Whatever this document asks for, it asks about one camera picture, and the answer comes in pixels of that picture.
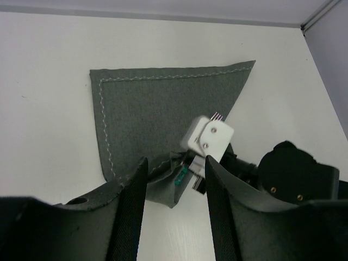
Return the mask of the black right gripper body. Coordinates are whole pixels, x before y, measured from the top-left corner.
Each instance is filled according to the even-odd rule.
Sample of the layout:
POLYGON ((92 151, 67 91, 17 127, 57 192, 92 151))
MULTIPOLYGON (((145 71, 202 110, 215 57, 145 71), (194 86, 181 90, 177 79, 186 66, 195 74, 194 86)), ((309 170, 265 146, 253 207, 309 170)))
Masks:
POLYGON ((241 160, 228 145, 221 169, 201 178, 194 189, 202 194, 226 193, 245 206, 299 205, 340 198, 339 170, 317 162, 292 142, 277 144, 259 165, 241 160))

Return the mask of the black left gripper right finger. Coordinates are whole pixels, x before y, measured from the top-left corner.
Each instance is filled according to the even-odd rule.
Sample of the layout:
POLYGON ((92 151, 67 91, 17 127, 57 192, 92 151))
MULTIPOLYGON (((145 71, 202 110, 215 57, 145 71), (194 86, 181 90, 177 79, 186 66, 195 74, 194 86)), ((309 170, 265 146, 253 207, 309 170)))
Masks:
POLYGON ((259 191, 206 158, 216 260, 347 260, 347 201, 295 205, 259 191))

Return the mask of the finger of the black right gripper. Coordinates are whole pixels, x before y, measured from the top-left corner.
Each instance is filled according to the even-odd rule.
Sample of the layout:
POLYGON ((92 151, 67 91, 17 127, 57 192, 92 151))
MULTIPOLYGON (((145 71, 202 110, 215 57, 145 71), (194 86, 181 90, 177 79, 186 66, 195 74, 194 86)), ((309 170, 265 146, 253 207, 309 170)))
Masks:
POLYGON ((183 181, 192 175, 195 178, 192 188, 204 195, 206 193, 206 178, 205 178, 205 159, 202 156, 185 154, 181 163, 180 171, 178 174, 178 185, 181 185, 183 181))

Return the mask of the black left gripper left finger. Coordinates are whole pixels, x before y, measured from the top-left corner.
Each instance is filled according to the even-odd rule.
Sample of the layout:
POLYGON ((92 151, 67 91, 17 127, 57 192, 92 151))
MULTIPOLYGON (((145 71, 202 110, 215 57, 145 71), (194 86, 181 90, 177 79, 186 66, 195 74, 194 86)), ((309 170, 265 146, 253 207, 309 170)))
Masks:
POLYGON ((33 197, 1 198, 1 260, 136 260, 147 187, 148 161, 51 205, 33 197))

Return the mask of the green handled metal fork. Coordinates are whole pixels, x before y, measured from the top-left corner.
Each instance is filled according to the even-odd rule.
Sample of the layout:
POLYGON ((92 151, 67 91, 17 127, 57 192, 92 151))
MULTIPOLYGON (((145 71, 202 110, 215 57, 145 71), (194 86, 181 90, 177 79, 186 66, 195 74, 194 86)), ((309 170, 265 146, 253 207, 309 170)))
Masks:
POLYGON ((194 118, 180 141, 180 147, 185 150, 185 154, 175 185, 180 185, 191 173, 197 177, 194 189, 202 191, 205 181, 205 157, 211 155, 220 161, 233 133, 234 130, 223 122, 223 116, 218 112, 212 117, 201 115, 194 118))

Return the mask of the grey cloth napkin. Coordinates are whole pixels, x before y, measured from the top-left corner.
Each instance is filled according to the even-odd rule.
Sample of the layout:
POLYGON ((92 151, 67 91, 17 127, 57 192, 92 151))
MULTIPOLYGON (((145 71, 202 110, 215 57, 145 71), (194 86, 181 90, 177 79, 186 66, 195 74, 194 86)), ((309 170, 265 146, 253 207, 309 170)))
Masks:
POLYGON ((91 70, 98 151, 104 179, 128 179, 148 159, 146 199, 173 208, 192 178, 178 179, 188 159, 179 145, 194 118, 227 116, 254 66, 91 70))

